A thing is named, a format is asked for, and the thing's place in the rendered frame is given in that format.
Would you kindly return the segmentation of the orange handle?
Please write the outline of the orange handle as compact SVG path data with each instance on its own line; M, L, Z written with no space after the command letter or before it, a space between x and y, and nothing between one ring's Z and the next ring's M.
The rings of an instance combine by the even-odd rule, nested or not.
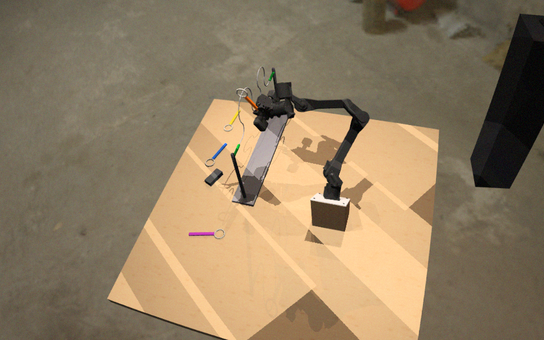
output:
M249 103L256 111L258 111L258 107L257 107L257 106L256 106L256 105L248 98L248 92L247 92L246 90L244 90L244 89L237 89L237 90L236 90L236 93L237 93L238 96L240 96L240 95L238 94L238 91L239 91L239 90L242 90L242 91L244 91L244 92L246 93L246 96L242 96L242 97L244 97L244 98L246 99L246 101L248 101L248 103Z

